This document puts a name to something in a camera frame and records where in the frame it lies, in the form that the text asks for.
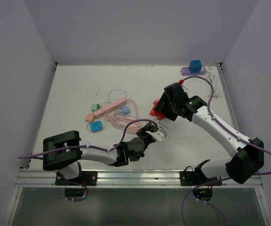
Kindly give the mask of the aluminium front rail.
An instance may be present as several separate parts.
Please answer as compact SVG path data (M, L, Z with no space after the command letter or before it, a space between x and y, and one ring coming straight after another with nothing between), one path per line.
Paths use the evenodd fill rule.
M93 188L190 188L182 186L179 169L140 170L140 169L96 169ZM57 188L56 173L40 169L21 169L15 187Z

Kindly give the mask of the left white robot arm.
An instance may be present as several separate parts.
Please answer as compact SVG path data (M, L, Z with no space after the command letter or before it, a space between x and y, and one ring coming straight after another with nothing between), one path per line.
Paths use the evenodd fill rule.
M147 124L137 130L136 137L124 142L128 128L142 121ZM145 156L144 152L150 144L161 142L165 137L162 128L148 119L138 119L128 123L120 141L110 147L91 143L81 145L79 132L72 130L43 140L43 170L59 170L67 181L77 185L83 179L79 160L95 161L114 167L126 166L129 162L139 161Z

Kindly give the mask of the green plug adapter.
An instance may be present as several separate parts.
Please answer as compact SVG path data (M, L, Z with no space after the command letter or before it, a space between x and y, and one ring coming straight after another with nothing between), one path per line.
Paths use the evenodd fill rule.
M91 112L95 112L97 110L100 109L100 105L99 104L92 104L91 105Z

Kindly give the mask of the blue plug adapter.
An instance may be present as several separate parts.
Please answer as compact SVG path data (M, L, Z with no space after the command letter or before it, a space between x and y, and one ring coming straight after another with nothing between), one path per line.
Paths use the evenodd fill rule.
M93 133L100 132L103 130L103 124L101 121L94 121L90 123L90 131Z

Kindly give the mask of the light blue plug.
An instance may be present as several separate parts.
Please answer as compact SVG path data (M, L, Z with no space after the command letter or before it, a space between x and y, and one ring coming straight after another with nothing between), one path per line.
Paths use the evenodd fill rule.
M130 114L131 110L128 106L123 106L120 108L120 112L123 114L123 115L128 115Z

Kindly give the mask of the red cube adapter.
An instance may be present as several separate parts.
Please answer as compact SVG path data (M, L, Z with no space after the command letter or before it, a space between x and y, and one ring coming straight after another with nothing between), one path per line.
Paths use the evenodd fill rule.
M153 107L150 111L150 116L155 117L157 120L163 120L165 118L165 115L157 110L155 110L155 107L157 106L157 103L153 104Z

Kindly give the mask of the pink power strip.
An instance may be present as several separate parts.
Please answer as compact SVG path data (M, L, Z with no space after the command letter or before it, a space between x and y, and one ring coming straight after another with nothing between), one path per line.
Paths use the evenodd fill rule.
M94 117L96 119L99 119L101 117L103 117L106 114L109 114L115 110L120 109L121 107L123 107L125 104L127 103L127 100L125 98L121 98L115 102L112 102L104 107L101 107L99 110L95 111L93 113Z

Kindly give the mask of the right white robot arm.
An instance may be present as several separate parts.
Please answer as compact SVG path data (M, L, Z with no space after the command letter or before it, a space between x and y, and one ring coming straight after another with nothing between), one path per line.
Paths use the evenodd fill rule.
M156 113L175 121L178 116L186 118L211 135L229 154L229 158L205 160L195 167L195 181L205 185L212 178L230 177L239 184L245 183L264 165L264 143L259 138L250 139L225 122L220 122L207 103L198 96L188 97L180 83L164 88L155 106Z

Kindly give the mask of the salmon charger plug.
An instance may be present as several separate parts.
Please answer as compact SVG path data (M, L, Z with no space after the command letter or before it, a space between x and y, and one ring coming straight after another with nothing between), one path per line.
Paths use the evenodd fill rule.
M92 122L94 122L94 120L95 120L95 115L93 113L89 113L85 117L86 123L92 123Z

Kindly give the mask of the blue cube adapter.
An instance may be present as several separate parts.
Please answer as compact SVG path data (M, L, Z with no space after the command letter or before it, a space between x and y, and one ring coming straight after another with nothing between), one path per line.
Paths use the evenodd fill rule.
M201 71L202 64L200 60L191 60L189 65L190 73L199 73Z

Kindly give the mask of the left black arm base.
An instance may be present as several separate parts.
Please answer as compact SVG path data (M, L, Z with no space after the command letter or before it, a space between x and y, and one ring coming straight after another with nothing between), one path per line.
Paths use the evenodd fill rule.
M66 179L64 174L56 172L56 186L65 186L64 195L70 202L80 202L85 200L89 195L88 186L96 186L97 171L82 171L79 172L76 178Z

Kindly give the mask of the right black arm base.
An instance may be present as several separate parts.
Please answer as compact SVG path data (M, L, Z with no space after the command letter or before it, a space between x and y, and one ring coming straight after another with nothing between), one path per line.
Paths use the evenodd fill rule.
M215 182L218 178L207 178L202 173L201 167L209 161L210 160L205 160L195 168L187 166L184 170L179 172L181 186L198 186L212 182L207 188L196 188L192 191L195 198L206 202L210 201L213 196L213 186L222 185L222 182Z

